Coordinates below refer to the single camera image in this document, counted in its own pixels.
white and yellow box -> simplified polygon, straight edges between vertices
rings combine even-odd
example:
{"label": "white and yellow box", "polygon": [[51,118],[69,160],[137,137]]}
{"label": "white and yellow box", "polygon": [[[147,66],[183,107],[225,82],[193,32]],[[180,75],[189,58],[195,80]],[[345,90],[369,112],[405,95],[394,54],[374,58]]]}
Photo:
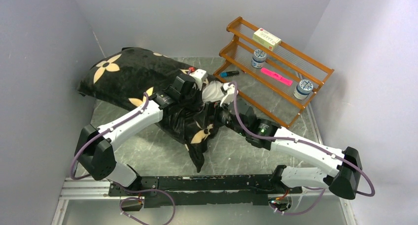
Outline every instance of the white and yellow box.
{"label": "white and yellow box", "polygon": [[256,30],[252,39],[271,51],[273,51],[275,47],[281,43],[281,39],[277,38],[275,35],[263,28]]}

pink marker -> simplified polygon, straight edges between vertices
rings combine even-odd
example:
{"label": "pink marker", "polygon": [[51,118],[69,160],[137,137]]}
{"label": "pink marker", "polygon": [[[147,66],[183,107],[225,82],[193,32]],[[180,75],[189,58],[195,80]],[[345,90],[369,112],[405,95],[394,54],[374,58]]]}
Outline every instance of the pink marker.
{"label": "pink marker", "polygon": [[279,75],[278,73],[275,73],[273,71],[270,71],[270,70],[268,70],[265,67],[263,67],[261,69],[261,72],[264,73],[264,74],[266,74],[266,75],[268,75],[268,76],[270,76],[271,78],[274,78],[274,79],[280,81],[281,83],[283,83],[283,84],[285,84],[287,86],[291,86],[292,83],[293,83],[292,80],[286,79],[286,78],[282,77],[281,75]]}

wooden rack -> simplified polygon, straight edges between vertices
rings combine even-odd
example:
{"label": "wooden rack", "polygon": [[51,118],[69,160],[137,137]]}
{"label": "wooden rack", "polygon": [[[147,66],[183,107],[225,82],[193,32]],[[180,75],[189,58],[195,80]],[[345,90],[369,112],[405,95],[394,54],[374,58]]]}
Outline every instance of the wooden rack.
{"label": "wooden rack", "polygon": [[[301,115],[302,111],[325,84],[334,70],[324,66],[283,41],[274,49],[274,51],[268,50],[252,39],[252,34],[258,29],[259,27],[249,23],[242,17],[238,17],[227,26],[226,30],[233,33],[234,37],[232,38],[232,41],[219,52],[219,55],[225,58],[225,63],[216,70],[214,75],[220,80],[228,82],[220,76],[220,73],[230,65],[234,65],[282,96],[298,108],[297,114],[289,123],[283,121],[279,116],[275,116],[268,109],[254,101],[242,91],[239,92],[240,96],[260,109],[267,116],[271,117],[282,126],[289,128]],[[287,79],[292,79],[293,84],[287,86],[262,74],[259,69],[253,68],[250,64],[250,60],[255,49],[261,49],[267,53],[268,58],[265,64],[266,68],[273,69],[273,71]],[[301,77],[303,77],[303,79],[311,80],[314,84],[313,91],[304,100],[297,99],[293,95],[293,91],[301,80]]]}

black marker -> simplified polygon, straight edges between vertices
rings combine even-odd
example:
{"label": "black marker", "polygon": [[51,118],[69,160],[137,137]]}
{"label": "black marker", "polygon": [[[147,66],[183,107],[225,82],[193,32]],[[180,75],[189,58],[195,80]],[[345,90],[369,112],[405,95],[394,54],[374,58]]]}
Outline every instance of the black marker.
{"label": "black marker", "polygon": [[239,75],[240,72],[239,71],[226,71],[226,72],[222,72],[220,74],[221,77],[227,77],[227,76],[236,76]]}

gray wall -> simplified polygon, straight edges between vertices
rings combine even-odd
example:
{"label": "gray wall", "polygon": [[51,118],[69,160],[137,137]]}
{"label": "gray wall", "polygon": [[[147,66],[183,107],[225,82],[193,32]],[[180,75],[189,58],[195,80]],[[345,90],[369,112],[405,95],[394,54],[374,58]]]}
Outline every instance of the gray wall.
{"label": "gray wall", "polygon": [[417,31],[417,0],[331,0],[305,50],[335,69],[313,101],[324,141],[376,185],[352,202],[361,225],[418,224]]}
{"label": "gray wall", "polygon": [[139,46],[172,57],[217,56],[238,16],[303,49],[329,0],[76,0],[108,56]]}
{"label": "gray wall", "polygon": [[0,0],[0,224],[50,224],[102,58],[74,0]]}

